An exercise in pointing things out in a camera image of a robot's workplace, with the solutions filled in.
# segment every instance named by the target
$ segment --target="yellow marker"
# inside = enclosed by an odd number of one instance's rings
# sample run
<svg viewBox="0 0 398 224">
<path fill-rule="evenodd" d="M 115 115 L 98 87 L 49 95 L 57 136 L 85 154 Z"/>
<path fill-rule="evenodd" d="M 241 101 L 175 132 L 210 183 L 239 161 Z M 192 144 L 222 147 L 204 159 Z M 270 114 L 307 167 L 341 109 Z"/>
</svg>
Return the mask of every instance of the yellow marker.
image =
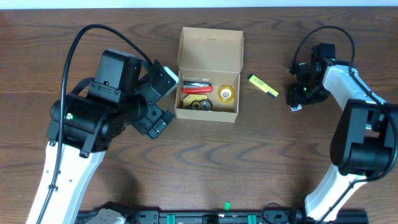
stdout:
<svg viewBox="0 0 398 224">
<path fill-rule="evenodd" d="M 250 74 L 248 76 L 248 80 L 256 85 L 258 88 L 260 88 L 262 91 L 273 97 L 274 99 L 278 96 L 278 92 L 275 91 L 273 88 L 271 88 L 269 85 L 267 85 L 265 82 L 261 81 L 261 79 L 257 78 L 255 75 Z"/>
</svg>

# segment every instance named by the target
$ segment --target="wood grain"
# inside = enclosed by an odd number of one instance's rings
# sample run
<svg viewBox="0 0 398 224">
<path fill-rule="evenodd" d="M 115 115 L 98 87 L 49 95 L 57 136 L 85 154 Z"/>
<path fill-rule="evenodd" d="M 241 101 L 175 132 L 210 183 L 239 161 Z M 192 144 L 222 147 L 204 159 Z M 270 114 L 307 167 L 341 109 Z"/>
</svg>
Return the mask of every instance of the wood grain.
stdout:
<svg viewBox="0 0 398 224">
<path fill-rule="evenodd" d="M 81 206 L 109 200 L 163 210 L 260 209 L 268 202 L 300 206 L 330 164 L 329 145 L 341 111 L 330 98 L 292 113 L 287 68 L 305 34 L 321 25 L 348 30 L 355 64 L 381 97 L 398 102 L 397 8 L 90 9 L 0 12 L 0 222 L 24 223 L 39 186 L 50 107 L 59 98 L 70 44 L 85 25 L 100 23 L 127 35 L 152 60 L 177 71 L 181 28 L 244 31 L 244 69 L 235 124 L 177 119 L 156 140 L 128 128 L 116 138 L 88 186 Z M 349 42 L 333 30 L 311 38 L 337 45 L 348 59 Z M 94 76 L 104 49 L 132 52 L 103 30 L 85 35 L 73 58 L 68 89 Z M 254 73 L 279 91 L 276 100 L 247 82 Z M 174 96 L 161 100 L 172 108 Z M 362 187 L 346 204 L 365 208 L 371 223 L 396 223 L 398 173 Z"/>
</svg>

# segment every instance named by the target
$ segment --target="yellow object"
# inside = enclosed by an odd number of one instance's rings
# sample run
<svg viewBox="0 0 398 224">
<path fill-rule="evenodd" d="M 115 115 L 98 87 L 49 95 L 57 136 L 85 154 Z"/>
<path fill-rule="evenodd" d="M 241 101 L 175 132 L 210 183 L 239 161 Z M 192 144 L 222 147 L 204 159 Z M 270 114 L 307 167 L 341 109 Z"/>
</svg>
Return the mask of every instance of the yellow object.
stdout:
<svg viewBox="0 0 398 224">
<path fill-rule="evenodd" d="M 187 95 L 184 98 L 184 100 L 182 102 L 182 106 L 183 106 L 183 108 L 185 108 L 185 107 L 191 105 L 191 103 L 194 102 L 194 101 L 201 102 L 203 100 L 207 100 L 207 96 L 206 95 L 203 95 L 203 94 L 189 94 L 189 95 Z"/>
<path fill-rule="evenodd" d="M 222 86 L 218 90 L 218 99 L 223 103 L 230 103 L 234 99 L 234 89 L 230 86 Z"/>
<path fill-rule="evenodd" d="M 271 88 L 269 85 L 261 81 L 261 79 L 257 78 L 253 74 L 250 74 L 248 76 L 248 80 L 273 98 L 276 98 L 279 94 L 277 91 L 275 91 L 273 88 Z"/>
</svg>

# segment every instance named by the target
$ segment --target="box lid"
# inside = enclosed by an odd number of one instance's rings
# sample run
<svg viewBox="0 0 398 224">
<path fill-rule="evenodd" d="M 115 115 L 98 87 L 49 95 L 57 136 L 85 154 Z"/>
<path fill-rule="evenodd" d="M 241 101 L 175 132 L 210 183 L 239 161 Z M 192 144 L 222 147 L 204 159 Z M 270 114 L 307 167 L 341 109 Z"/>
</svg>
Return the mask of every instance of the box lid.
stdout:
<svg viewBox="0 0 398 224">
<path fill-rule="evenodd" d="M 177 63 L 180 69 L 240 73 L 243 31 L 183 27 Z"/>
</svg>

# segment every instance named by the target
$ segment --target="yellow tape roll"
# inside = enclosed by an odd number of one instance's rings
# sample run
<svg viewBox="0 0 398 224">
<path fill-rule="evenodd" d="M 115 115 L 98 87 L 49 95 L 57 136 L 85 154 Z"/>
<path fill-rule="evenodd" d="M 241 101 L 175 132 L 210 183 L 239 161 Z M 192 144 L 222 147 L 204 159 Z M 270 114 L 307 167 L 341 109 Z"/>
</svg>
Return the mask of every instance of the yellow tape roll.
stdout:
<svg viewBox="0 0 398 224">
<path fill-rule="evenodd" d="M 218 99 L 223 103 L 230 103 L 234 100 L 235 92 L 230 86 L 222 86 L 218 90 Z"/>
</svg>

